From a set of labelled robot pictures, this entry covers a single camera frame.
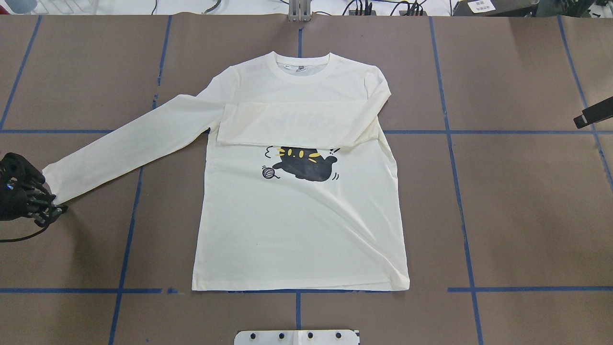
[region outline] blue tape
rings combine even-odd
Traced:
[[[577,71],[574,67],[573,57],[571,56],[571,52],[568,49],[568,42],[566,41],[566,33],[564,32],[564,25],[562,24],[562,17],[558,16],[558,26],[560,27],[560,34],[562,35],[562,42],[564,43],[564,49],[566,50],[566,57],[568,58],[568,63],[571,66],[571,70],[573,72],[573,77],[575,79],[575,84],[577,84],[577,90],[579,90],[579,96],[581,97],[581,101],[583,102],[583,108],[587,108],[587,102],[585,101],[585,95],[583,92],[583,88],[581,87],[581,83],[579,81],[579,76],[577,76]],[[609,164],[607,163],[606,157],[604,156],[603,147],[600,144],[600,139],[598,139],[598,133],[596,132],[596,127],[594,124],[590,126],[592,129],[592,134],[594,135],[594,141],[596,141],[596,146],[598,148],[598,155],[600,156],[600,160],[603,162],[604,173],[607,176],[607,181],[609,182],[609,188],[613,191],[613,177],[611,177],[611,170],[609,169]]]
[[[452,130],[451,134],[591,134],[589,131],[499,131],[499,130]]]
[[[387,130],[384,134],[446,134],[446,131],[438,130]]]
[[[2,113],[2,119],[0,120],[0,130],[2,129],[2,127],[4,127],[4,122],[6,121],[6,117],[9,115],[10,105],[13,102],[13,97],[15,96],[15,92],[17,91],[17,85],[19,85],[19,80],[21,79],[21,74],[23,73],[23,69],[26,66],[28,56],[30,56],[30,50],[32,50],[32,45],[34,44],[34,39],[36,38],[36,34],[38,33],[38,28],[40,26],[41,20],[42,20],[42,16],[39,15],[38,20],[36,21],[36,26],[34,27],[34,31],[32,32],[32,37],[30,37],[28,48],[26,49],[26,53],[23,55],[21,66],[19,66],[19,71],[17,72],[15,82],[13,83],[13,88],[10,91],[9,99],[7,100],[6,106],[4,107],[4,113]]]
[[[573,292],[613,291],[613,286],[449,287],[447,292]]]
[[[3,134],[109,134],[112,130],[0,130]]]
[[[300,28],[298,30],[298,57],[301,58],[302,57],[302,29]]]
[[[162,289],[123,289],[121,293],[162,293]]]
[[[143,170],[141,167],[139,171],[139,181],[136,185],[136,196],[134,197],[134,205],[132,207],[132,216],[130,219],[130,230],[128,231],[128,240],[126,241],[126,251],[123,255],[123,264],[121,265],[121,277],[119,279],[119,291],[117,292],[117,299],[115,300],[115,312],[113,312],[113,322],[111,323],[111,332],[109,336],[109,345],[112,345],[115,341],[115,330],[117,329],[117,320],[119,319],[119,310],[121,307],[121,295],[123,294],[123,285],[126,281],[126,271],[128,270],[128,260],[130,258],[130,247],[132,246],[132,235],[134,234],[134,224],[136,223],[136,209],[139,206],[140,201],[140,188],[143,181]]]
[[[562,42],[564,43],[564,49],[566,50],[566,57],[568,58],[568,62],[571,65],[571,70],[573,72],[573,77],[575,79],[575,84],[577,84],[577,90],[579,90],[579,96],[581,97],[581,101],[583,102],[583,108],[587,108],[587,102],[585,102],[585,96],[583,94],[583,88],[581,87],[581,83],[579,82],[579,77],[577,76],[577,71],[574,68],[573,58],[571,57],[571,52],[568,50],[568,43],[566,42],[566,34],[564,32],[564,25],[562,25],[562,17],[558,16],[558,26],[560,27],[560,34],[562,34]]]
[[[443,114],[447,116],[447,102],[445,102],[445,94],[443,92],[443,78],[441,76],[441,65],[438,62],[438,51],[436,49],[436,36],[434,35],[434,22],[432,17],[428,17],[430,20],[430,35],[432,37],[432,49],[434,51],[434,62],[436,65],[436,78],[438,79],[438,91],[441,94],[441,105],[443,106]]]
[[[296,329],[302,329],[302,297],[300,292],[296,292]]]
[[[109,345],[115,342],[115,331],[117,330],[117,320],[119,319],[119,308],[121,306],[121,293],[117,293],[115,299],[115,311],[113,312],[113,322],[111,323],[111,333],[109,336]]]
[[[162,84],[162,71],[164,70],[164,60],[166,60],[166,48],[168,47],[168,37],[170,36],[170,25],[171,24],[172,24],[172,15],[169,15],[168,22],[166,23],[166,36],[164,37],[164,47],[162,48],[162,58],[159,60],[158,86]]]
[[[458,180],[457,168],[455,166],[455,156],[453,143],[451,141],[451,129],[449,127],[449,117],[447,116],[447,104],[445,103],[445,94],[443,91],[443,78],[441,76],[441,67],[438,61],[438,51],[436,50],[436,35],[434,32],[434,22],[432,17],[428,17],[430,20],[430,34],[432,36],[432,49],[434,52],[434,60],[436,65],[436,76],[438,79],[438,89],[441,94],[441,105],[443,107],[443,114],[445,120],[445,132],[447,134],[447,146],[449,147],[449,158],[451,159],[451,171],[454,176],[454,185],[455,185],[455,197],[457,200],[458,208],[460,209],[460,218],[462,220],[462,234],[464,235],[464,253],[466,256],[466,267],[468,268],[468,280],[470,282],[470,286],[474,287],[474,276],[473,276],[473,265],[470,258],[470,247],[468,245],[468,236],[466,234],[466,221],[464,219],[464,208],[462,206],[462,196],[460,194],[460,183]],[[483,334],[481,331],[481,317],[479,316],[479,305],[477,302],[477,294],[475,292],[471,293],[471,297],[473,300],[473,312],[474,312],[474,324],[477,331],[477,340],[479,341],[479,345],[483,345]]]
[[[118,289],[3,287],[0,293],[117,293]]]

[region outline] white long-sleeve shirt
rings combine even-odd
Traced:
[[[210,128],[193,290],[406,290],[397,166],[377,119],[389,96],[375,66],[272,52],[43,174],[63,203]]]

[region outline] folded sleeve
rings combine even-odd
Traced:
[[[383,73],[364,75],[366,98],[334,102],[229,104],[219,124],[225,145],[280,145],[325,149],[351,147],[375,138],[366,133],[391,95]]]
[[[177,151],[208,128],[215,128],[232,101],[237,78],[231,68],[198,96],[178,95],[162,106],[48,165],[42,173],[63,203]]]

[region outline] white label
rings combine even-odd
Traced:
[[[490,0],[478,0],[468,3],[468,7],[473,13],[483,13],[495,10],[494,5]]]

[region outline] cat print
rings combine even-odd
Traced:
[[[297,179],[322,182],[330,178],[332,165],[337,162],[335,156],[322,157],[317,149],[281,146],[277,150],[281,161],[272,168],[264,167],[262,170],[262,175],[267,179],[273,176],[279,178],[275,175],[275,170],[282,169]]]

